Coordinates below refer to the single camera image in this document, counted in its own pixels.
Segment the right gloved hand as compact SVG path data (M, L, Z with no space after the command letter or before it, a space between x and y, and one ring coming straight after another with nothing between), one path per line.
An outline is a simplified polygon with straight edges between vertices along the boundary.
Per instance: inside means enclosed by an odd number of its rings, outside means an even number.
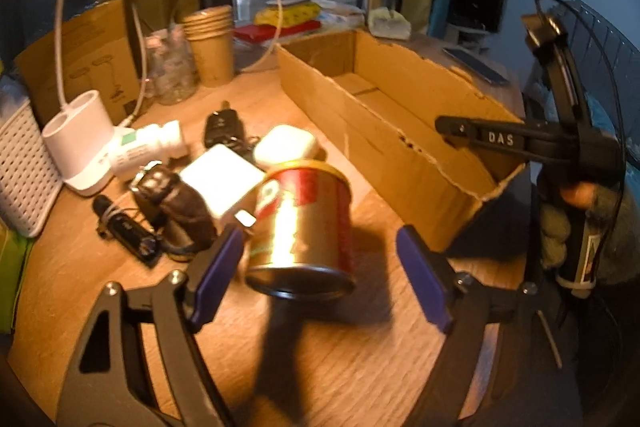
M631 189L623 193L587 182L562 186L538 178L541 264L559 268L568 259L570 234L587 222L613 232L599 258L597 278L605 285L629 282L639 275L639 206Z

